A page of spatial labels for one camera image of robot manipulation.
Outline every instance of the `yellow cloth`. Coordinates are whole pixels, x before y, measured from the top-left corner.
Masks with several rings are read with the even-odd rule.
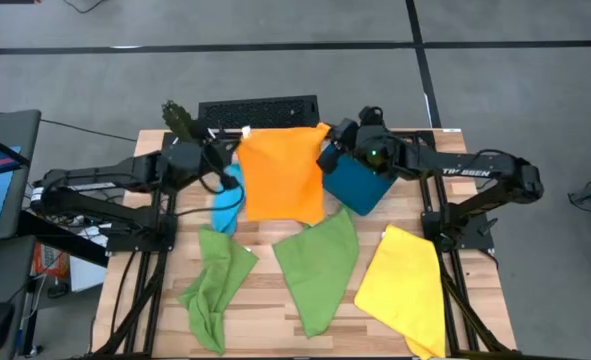
[[[237,154],[250,221],[324,219],[322,170],[317,166],[329,126],[252,130]]]
[[[433,243],[389,225],[355,306],[402,334],[423,360],[446,357],[444,300]]]

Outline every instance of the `black keyboard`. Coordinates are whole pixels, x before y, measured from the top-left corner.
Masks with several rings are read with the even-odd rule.
[[[216,101],[200,103],[198,118],[210,128],[314,127],[319,108],[315,95]]]

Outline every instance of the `green towel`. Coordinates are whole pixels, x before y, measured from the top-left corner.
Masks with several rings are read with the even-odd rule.
[[[188,323],[202,346],[224,353],[224,310],[242,286],[257,257],[227,235],[199,230],[202,272],[177,300],[188,310]]]
[[[337,214],[273,245],[307,337],[326,331],[344,297],[359,245],[351,218]]]

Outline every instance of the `orange towel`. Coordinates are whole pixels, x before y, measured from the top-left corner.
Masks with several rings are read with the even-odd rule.
[[[246,183],[251,221],[324,218],[322,171],[315,161],[329,126],[252,130],[237,154]]]

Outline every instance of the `wooden table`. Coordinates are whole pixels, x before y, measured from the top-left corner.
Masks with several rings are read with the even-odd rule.
[[[464,138],[458,130],[434,130],[438,151],[466,152]],[[164,131],[140,132],[136,155],[161,148]],[[215,178],[207,181],[214,183]],[[449,201],[460,202],[476,193],[473,180],[446,178]],[[430,182],[435,195],[434,183]],[[177,211],[208,207],[212,195],[199,183],[184,189],[177,201]],[[147,205],[150,197],[129,193],[124,198],[128,206]],[[439,204],[433,199],[434,206]],[[325,210],[332,214],[339,203],[325,195]],[[387,224],[396,225],[422,236],[420,213],[423,211],[418,182],[397,180],[384,199],[366,217],[353,216],[360,243],[360,254],[346,294],[328,330],[321,336],[304,336],[297,310],[288,292],[271,245],[298,233],[302,227],[293,221],[247,222],[244,212],[238,218],[234,240],[248,247],[259,261],[246,278],[225,313],[226,353],[224,356],[411,356],[404,338],[353,305],[353,297],[371,261],[380,235]],[[169,254],[164,278],[153,357],[205,357],[216,354],[204,350],[188,327],[188,312],[176,298],[201,271],[198,228],[210,222],[208,212],[180,218],[175,249]],[[475,250],[460,251],[470,303],[486,326],[510,348],[515,347],[513,333],[504,303],[504,296],[495,264]],[[106,281],[97,310],[93,330],[94,350],[108,338],[117,288],[129,254],[113,256],[108,264]],[[128,273],[119,304],[118,324],[133,300],[139,255]],[[466,339],[461,315],[453,304],[460,347]],[[148,309],[139,321],[135,350],[143,347],[144,327]]]

